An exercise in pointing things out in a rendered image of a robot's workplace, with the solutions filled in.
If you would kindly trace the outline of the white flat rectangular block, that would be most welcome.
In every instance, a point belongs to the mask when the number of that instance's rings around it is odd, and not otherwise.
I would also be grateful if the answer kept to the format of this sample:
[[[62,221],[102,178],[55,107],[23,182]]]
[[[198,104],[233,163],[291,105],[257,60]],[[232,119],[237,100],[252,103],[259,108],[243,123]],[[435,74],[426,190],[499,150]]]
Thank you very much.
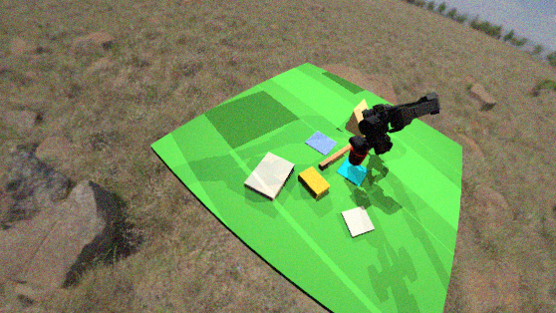
[[[245,187],[273,201],[294,164],[270,152],[244,181]]]

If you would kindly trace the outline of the peach flat bar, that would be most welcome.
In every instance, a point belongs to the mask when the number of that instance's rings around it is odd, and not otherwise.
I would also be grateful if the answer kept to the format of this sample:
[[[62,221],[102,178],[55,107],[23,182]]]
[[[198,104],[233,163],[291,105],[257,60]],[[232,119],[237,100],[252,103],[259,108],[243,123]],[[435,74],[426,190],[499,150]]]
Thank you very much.
[[[332,156],[326,158],[325,160],[323,160],[322,162],[320,162],[318,164],[318,168],[319,169],[323,169],[324,167],[326,167],[327,165],[329,165],[330,163],[332,163],[333,161],[335,161],[337,158],[341,157],[342,155],[344,155],[347,151],[349,151],[351,149],[352,145],[346,145],[344,148],[340,149],[339,151],[337,151],[335,154],[333,154]]]

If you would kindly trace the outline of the red cup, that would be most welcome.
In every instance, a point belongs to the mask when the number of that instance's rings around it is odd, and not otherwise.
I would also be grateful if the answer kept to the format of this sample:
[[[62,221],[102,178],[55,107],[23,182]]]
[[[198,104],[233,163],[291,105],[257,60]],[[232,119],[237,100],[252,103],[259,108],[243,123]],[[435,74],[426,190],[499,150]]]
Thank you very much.
[[[363,160],[367,157],[367,154],[368,154],[368,150],[363,155],[361,155],[361,151],[356,152],[353,146],[351,146],[350,153],[348,156],[348,162],[353,166],[359,166],[361,165]]]

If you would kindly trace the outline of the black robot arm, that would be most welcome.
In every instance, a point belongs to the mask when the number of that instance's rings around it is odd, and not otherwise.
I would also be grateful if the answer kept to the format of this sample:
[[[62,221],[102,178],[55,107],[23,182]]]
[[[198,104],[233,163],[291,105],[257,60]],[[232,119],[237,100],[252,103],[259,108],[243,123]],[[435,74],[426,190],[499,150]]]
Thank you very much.
[[[385,133],[395,133],[401,131],[405,126],[410,125],[415,118],[439,114],[441,107],[438,94],[428,93],[416,102],[399,104],[376,104],[372,109],[362,110],[364,119],[359,121],[358,129],[364,135],[372,135],[377,131],[384,131],[381,137],[371,137],[369,144],[373,146],[376,155],[383,155],[390,152],[392,142],[384,140]],[[392,129],[389,130],[389,123]]]

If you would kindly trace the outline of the white flat square tile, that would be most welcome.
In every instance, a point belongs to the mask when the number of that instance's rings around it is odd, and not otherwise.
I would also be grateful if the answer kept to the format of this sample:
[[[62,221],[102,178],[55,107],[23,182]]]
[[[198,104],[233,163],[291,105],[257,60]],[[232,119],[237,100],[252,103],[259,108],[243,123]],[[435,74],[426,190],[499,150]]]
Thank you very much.
[[[341,215],[343,216],[345,220],[344,222],[346,223],[348,230],[351,233],[351,237],[375,229],[363,206],[359,206],[348,211],[343,211],[341,212]]]

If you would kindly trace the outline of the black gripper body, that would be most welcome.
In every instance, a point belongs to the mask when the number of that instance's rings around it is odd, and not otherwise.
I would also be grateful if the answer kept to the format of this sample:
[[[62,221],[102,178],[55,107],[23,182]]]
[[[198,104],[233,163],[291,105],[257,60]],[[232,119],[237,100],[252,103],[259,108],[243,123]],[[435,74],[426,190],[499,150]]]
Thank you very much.
[[[377,131],[374,134],[364,136],[363,138],[360,138],[360,136],[353,136],[353,137],[350,137],[349,144],[353,146],[353,148],[356,152],[359,152],[359,151],[362,151],[363,149],[367,149],[371,146],[369,144],[369,141],[370,141],[371,137],[376,136],[376,137],[379,138],[383,134],[384,134],[384,131],[382,131],[382,132]],[[390,142],[391,137],[387,133],[385,133],[384,140]]]

